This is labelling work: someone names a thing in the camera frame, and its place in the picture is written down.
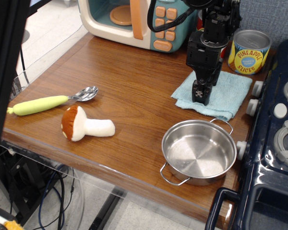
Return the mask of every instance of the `yellow-green spoon handle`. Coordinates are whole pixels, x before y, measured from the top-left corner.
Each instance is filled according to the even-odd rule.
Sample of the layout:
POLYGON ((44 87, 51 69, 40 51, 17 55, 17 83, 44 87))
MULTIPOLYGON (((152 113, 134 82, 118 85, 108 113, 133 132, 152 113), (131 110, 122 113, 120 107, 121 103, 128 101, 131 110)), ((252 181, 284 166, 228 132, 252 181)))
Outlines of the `yellow-green spoon handle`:
POLYGON ((68 101, 67 96, 54 96, 45 97, 28 102, 22 102, 13 106, 13 108, 8 108, 7 113, 16 115, 29 115, 39 113, 51 108, 54 108, 60 104, 68 101))

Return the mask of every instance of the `blue towel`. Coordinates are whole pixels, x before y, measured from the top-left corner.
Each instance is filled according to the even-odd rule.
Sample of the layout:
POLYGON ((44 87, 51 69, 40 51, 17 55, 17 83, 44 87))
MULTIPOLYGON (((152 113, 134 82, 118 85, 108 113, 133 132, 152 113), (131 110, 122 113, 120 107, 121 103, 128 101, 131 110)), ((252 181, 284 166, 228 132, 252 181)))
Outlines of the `blue towel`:
POLYGON ((192 85, 196 79, 193 71, 172 94, 177 99, 176 106, 183 109, 194 109, 197 112, 229 121, 233 118, 247 95, 252 79, 221 72, 216 86, 212 88, 208 105, 192 102, 192 85))

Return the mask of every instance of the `microwave window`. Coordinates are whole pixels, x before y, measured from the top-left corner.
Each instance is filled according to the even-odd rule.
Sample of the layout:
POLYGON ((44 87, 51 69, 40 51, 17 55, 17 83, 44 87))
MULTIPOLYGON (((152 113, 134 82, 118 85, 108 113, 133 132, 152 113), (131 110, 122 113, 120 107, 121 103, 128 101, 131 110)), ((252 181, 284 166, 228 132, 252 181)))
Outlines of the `microwave window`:
POLYGON ((89 8, 98 23, 132 31, 130 0, 89 0, 89 8))

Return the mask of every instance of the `floor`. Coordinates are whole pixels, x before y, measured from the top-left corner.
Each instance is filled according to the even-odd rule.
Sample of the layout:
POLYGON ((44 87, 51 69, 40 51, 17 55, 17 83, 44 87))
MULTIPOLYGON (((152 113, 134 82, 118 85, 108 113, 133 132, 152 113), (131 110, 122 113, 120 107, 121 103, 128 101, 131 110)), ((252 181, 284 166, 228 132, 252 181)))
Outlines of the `floor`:
MULTIPOLYGON (((26 36, 22 45, 24 65, 29 82, 36 79, 64 52, 75 44, 87 30, 82 26, 77 2, 74 0, 53 0, 28 18, 26 36)), ((17 73, 23 87, 28 85, 24 78, 23 67, 19 60, 17 73)), ((64 178, 65 202, 71 195, 72 170, 64 178)), ((65 211, 65 230, 88 230, 98 214, 109 191, 114 187, 97 178, 76 171, 74 193, 70 206, 65 211)), ((55 186, 60 191, 60 184, 55 186)), ((0 191, 0 207, 10 210, 10 203, 0 191)), ((59 213, 60 202, 54 191, 44 200, 40 222, 50 223, 59 213)), ((24 228, 39 228, 38 210, 31 216, 24 228)), ((46 227, 57 229, 57 223, 46 227)), ((160 206, 135 194, 127 193, 120 199, 112 213, 106 230, 203 230, 204 223, 196 221, 160 206)))

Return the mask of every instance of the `wooden table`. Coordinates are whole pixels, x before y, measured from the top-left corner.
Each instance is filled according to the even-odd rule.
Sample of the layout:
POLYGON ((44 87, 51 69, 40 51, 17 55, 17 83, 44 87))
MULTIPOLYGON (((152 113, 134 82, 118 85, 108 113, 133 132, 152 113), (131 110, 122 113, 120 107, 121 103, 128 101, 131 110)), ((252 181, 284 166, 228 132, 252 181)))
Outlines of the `wooden table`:
MULTIPOLYGON (((240 162, 224 179, 208 186, 173 186, 161 177, 159 171, 165 163, 161 141, 165 132, 183 120, 212 119, 175 106, 176 100, 170 97, 192 71, 185 62, 185 48, 165 54, 87 34, 9 107, 45 96, 73 95, 93 85, 99 88, 97 96, 88 102, 68 101, 38 114, 7 115, 2 138, 205 222, 216 190, 237 189, 240 162), (111 119, 115 135, 68 141, 60 125, 62 114, 72 104, 80 105, 88 118, 111 119)), ((266 77, 270 62, 271 55, 264 70, 251 76, 253 84, 266 77)), ((227 59, 223 70, 233 72, 227 59)), ((245 111, 250 98, 251 90, 230 120, 235 142, 247 139, 252 118, 245 111)), ((179 182, 168 168, 164 174, 179 182)), ((219 227, 227 221, 227 211, 228 207, 222 210, 219 227)))

